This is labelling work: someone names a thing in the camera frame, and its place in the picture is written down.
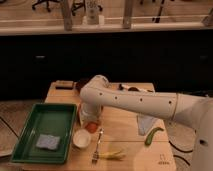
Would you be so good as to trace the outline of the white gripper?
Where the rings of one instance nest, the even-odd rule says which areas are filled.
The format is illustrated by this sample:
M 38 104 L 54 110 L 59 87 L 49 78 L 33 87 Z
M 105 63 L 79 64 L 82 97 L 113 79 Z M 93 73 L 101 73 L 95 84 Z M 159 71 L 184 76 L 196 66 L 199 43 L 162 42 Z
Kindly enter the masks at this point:
M 82 125 L 86 126 L 89 123 L 98 123 L 101 113 L 102 107 L 100 105 L 82 103 L 79 112 Z

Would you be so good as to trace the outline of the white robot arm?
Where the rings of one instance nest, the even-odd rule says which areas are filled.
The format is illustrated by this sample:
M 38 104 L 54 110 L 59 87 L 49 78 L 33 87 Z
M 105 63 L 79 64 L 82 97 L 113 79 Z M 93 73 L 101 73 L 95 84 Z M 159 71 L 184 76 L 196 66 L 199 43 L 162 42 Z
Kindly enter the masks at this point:
M 111 89 L 103 75 L 94 76 L 80 91 L 81 111 L 110 106 L 172 120 L 196 131 L 190 171 L 213 171 L 213 98 L 181 93 Z

